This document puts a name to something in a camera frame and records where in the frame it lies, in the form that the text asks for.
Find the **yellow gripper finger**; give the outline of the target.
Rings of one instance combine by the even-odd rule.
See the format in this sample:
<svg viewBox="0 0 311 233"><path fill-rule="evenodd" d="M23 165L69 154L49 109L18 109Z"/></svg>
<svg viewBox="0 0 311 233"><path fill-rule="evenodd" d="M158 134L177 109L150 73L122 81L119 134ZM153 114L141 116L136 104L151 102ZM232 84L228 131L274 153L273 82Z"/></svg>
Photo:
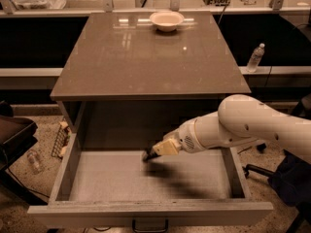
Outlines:
<svg viewBox="0 0 311 233"><path fill-rule="evenodd" d="M167 140L167 139L175 139L175 140L178 140L179 139L179 130L178 129L175 129L167 134L165 134L163 136L163 139L164 140Z"/></svg>
<svg viewBox="0 0 311 233"><path fill-rule="evenodd" d="M177 155L181 144L175 139L166 139L153 146L153 151L158 155Z"/></svg>

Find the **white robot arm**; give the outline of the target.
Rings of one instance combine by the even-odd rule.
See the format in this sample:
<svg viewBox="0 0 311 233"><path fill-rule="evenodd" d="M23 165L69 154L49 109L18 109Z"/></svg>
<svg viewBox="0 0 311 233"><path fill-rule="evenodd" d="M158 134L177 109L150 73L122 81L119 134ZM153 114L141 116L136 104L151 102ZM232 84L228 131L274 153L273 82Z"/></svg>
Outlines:
<svg viewBox="0 0 311 233"><path fill-rule="evenodd" d="M231 95L212 114L198 116L152 146L152 154L176 155L232 148L267 140L311 163L311 120L280 113L247 95Z"/></svg>

